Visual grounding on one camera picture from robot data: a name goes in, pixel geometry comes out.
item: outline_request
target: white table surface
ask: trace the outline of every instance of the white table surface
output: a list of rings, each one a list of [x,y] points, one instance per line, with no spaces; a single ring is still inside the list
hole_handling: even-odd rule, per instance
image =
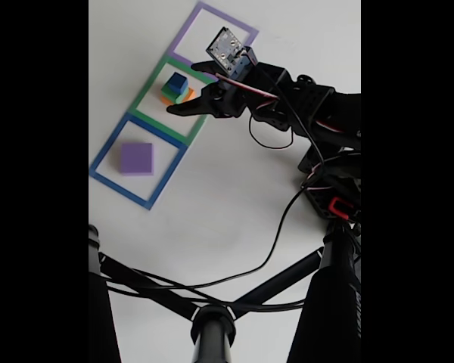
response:
[[[89,165],[195,3],[89,0]],[[260,31],[253,44],[260,61],[287,68],[293,78],[305,73],[339,92],[361,92],[360,0],[207,3]],[[207,118],[151,211],[89,177],[89,222],[100,231],[102,251],[183,284],[259,265],[298,190],[297,165],[309,142],[296,138],[287,150],[264,149],[250,139],[248,115]],[[254,123],[254,128],[266,143],[288,140],[268,125]],[[324,231],[325,223],[302,197],[262,271],[204,291],[237,299],[320,247]],[[308,286],[305,278],[269,302],[302,299]],[[146,299],[115,293],[110,298],[123,362],[191,360],[189,321]],[[250,313],[239,319],[232,361],[286,361],[299,315],[299,310]]]

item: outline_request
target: black clamp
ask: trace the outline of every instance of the black clamp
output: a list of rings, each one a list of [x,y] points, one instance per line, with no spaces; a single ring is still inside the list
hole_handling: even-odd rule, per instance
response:
[[[200,311],[195,315],[193,325],[191,327],[191,339],[194,344],[197,342],[198,334],[202,331],[202,328],[208,321],[220,321],[225,326],[229,343],[232,346],[235,339],[235,323],[234,318],[224,306],[203,306]]]

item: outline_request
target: black tripod leg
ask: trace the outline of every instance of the black tripod leg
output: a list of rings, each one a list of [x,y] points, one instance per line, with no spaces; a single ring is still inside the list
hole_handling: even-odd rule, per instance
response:
[[[89,226],[89,294],[88,294],[88,356],[89,363],[120,363],[120,351],[114,330],[106,281],[102,279],[98,258],[99,239]]]
[[[288,363],[361,362],[362,285],[346,225],[333,222],[323,240],[320,269],[311,280]]]

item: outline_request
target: robotic arm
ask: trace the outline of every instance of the robotic arm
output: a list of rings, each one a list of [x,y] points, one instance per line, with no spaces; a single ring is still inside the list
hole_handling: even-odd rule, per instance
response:
[[[191,68],[219,81],[204,87],[200,97],[166,110],[178,116],[229,118],[248,108],[256,121],[308,138],[315,147],[298,169],[309,175],[321,163],[320,154],[329,161],[312,184],[324,189],[305,192],[316,212],[323,219],[361,223],[361,94],[338,93],[306,75],[294,81],[285,68],[257,62],[253,49],[226,28],[207,53],[213,60]]]
[[[353,256],[361,256],[356,240],[361,235],[361,95],[337,93],[305,75],[294,81],[286,69],[257,62],[253,49],[243,46],[226,28],[207,53],[212,61],[191,68],[212,74],[218,81],[204,87],[199,98],[169,106],[167,111],[179,116],[229,118],[239,117],[248,108],[256,121],[308,138],[312,146],[298,166],[308,175],[301,189],[319,216],[331,220],[324,247],[239,298],[235,316],[248,312],[241,304],[263,304],[318,268],[304,300],[288,363],[359,363],[361,284]],[[101,274],[125,281],[125,286],[142,297],[184,318],[195,314],[198,307],[192,302],[170,290],[157,290],[164,287],[143,275],[146,273],[121,265],[98,249],[98,230],[90,225],[89,362],[120,362],[107,294],[113,289]],[[195,363],[232,362],[229,347],[235,325],[231,312],[221,305],[211,303],[195,315],[191,330]]]

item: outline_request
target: black wire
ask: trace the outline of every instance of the black wire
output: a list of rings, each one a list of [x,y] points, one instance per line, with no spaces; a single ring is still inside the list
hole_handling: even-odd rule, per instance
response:
[[[132,296],[132,297],[139,297],[142,299],[150,299],[151,296],[144,295],[141,293],[130,293],[129,291],[124,291],[121,289],[116,289],[114,287],[108,286],[107,289],[109,291],[113,291],[115,293],[120,293],[121,295]],[[295,302],[290,302],[287,304],[274,304],[274,305],[254,305],[254,304],[245,304],[242,302],[231,302],[231,301],[221,301],[221,300],[210,300],[210,299],[195,299],[189,297],[182,297],[186,301],[190,301],[192,303],[211,303],[211,304],[218,304],[224,306],[230,306],[232,308],[242,309],[242,310],[249,310],[251,312],[284,312],[288,310],[295,310],[295,309],[302,309],[304,300],[298,300]]]
[[[282,150],[282,149],[287,149],[288,147],[290,147],[293,142],[294,142],[294,131],[293,129],[291,128],[291,142],[289,144],[287,144],[286,146],[281,146],[281,147],[273,147],[273,146],[267,146],[267,145],[264,145],[263,143],[261,143],[259,140],[256,139],[256,137],[253,135],[252,133],[252,114],[250,115],[249,117],[249,133],[250,133],[250,136],[254,139],[254,141],[259,144],[260,146],[262,147],[265,147],[266,149],[271,149],[271,150]]]
[[[191,293],[194,293],[198,296],[202,296],[206,299],[210,299],[212,301],[217,301],[219,302],[220,300],[216,299],[215,297],[212,297],[210,295],[207,295],[206,293],[202,293],[201,291],[196,291],[195,289],[191,288],[191,287],[188,287],[188,286],[185,286],[184,284],[180,284],[179,282],[176,282],[176,281],[172,281],[172,280],[169,280],[167,278],[162,278],[161,276],[156,276],[156,275],[153,275],[153,274],[148,274],[150,278],[156,278],[157,280],[160,280],[160,281],[163,281],[163,282],[167,282],[168,284],[171,284],[172,286],[161,286],[161,287],[168,287],[169,290],[172,290],[173,288],[176,288],[176,289],[182,289],[182,290],[187,290],[187,291],[190,291]],[[137,287],[137,288],[141,288],[141,289],[154,289],[155,287],[159,287],[159,286],[151,286],[151,285],[148,285],[148,283],[138,283],[138,282],[125,282],[125,281],[119,281],[117,279],[114,279],[114,278],[106,278],[105,276],[101,276],[104,280],[106,280],[107,282],[111,282],[112,284],[120,284],[120,285],[124,285],[124,286],[127,286],[127,287]]]
[[[272,85],[274,86],[275,90],[278,92],[278,96],[280,97],[280,99],[283,100],[283,102],[286,103],[286,106],[288,106],[289,110],[292,112],[293,116],[296,118],[296,120],[300,124],[301,128],[306,133],[306,136],[308,137],[309,141],[311,141],[311,145],[315,149],[315,152],[316,152],[316,154],[318,155],[318,158],[319,158],[319,162],[321,163],[320,169],[322,169],[322,167],[325,165],[325,159],[323,159],[323,156],[321,154],[321,151],[319,150],[318,145],[316,145],[313,137],[308,132],[308,130],[306,130],[306,127],[304,127],[304,124],[301,121],[301,118],[297,114],[296,110],[289,103],[289,100],[286,97],[286,95],[284,94],[284,92],[278,87],[278,85],[276,85],[276,83],[272,80],[272,78],[269,76],[269,74],[267,74],[261,67],[258,67],[257,64],[255,64],[255,63],[253,63],[253,66],[256,67],[256,69],[259,70],[272,83]]]
[[[274,249],[276,247],[276,245],[278,244],[278,239],[279,239],[279,235],[281,233],[281,229],[282,229],[282,225],[284,224],[284,221],[285,221],[285,218],[286,218],[286,215],[288,214],[289,212],[289,209],[293,206],[294,202],[296,201],[296,199],[306,190],[306,188],[308,187],[308,184],[305,184],[301,189],[300,191],[298,191],[296,193],[296,195],[294,195],[293,199],[291,199],[291,201],[289,202],[289,204],[286,206],[286,209],[285,211],[282,213],[282,217],[281,217],[281,221],[279,222],[279,226],[278,226],[278,231],[276,232],[275,234],[275,239],[274,239],[274,243],[272,244],[272,247],[271,247],[271,250],[269,251],[269,254],[267,255],[266,259],[264,260],[264,262],[259,265],[258,267],[256,268],[253,268],[252,270],[249,270],[249,271],[246,271],[246,272],[242,272],[240,274],[236,274],[236,275],[232,275],[232,276],[229,276],[227,278],[221,278],[220,280],[216,280],[216,281],[212,281],[212,282],[207,282],[205,284],[197,284],[197,285],[181,285],[181,284],[177,284],[175,282],[170,282],[168,281],[167,279],[165,278],[161,278],[160,276],[156,276],[156,275],[153,275],[153,274],[150,274],[149,272],[144,272],[142,270],[138,270],[136,268],[134,268],[134,270],[144,276],[148,276],[149,278],[156,278],[158,280],[162,280],[162,281],[165,281],[169,284],[172,284],[172,286],[145,286],[144,288],[145,289],[152,289],[152,290],[188,290],[188,289],[203,289],[205,287],[210,287],[210,286],[214,286],[214,285],[218,285],[218,284],[221,284],[221,283],[224,283],[226,281],[231,281],[231,280],[234,280],[236,278],[242,278],[244,276],[248,276],[250,274],[253,274],[254,272],[257,272],[259,271],[261,268],[263,268],[265,265],[267,265],[267,262],[271,259],[272,257],[272,254],[274,253]]]

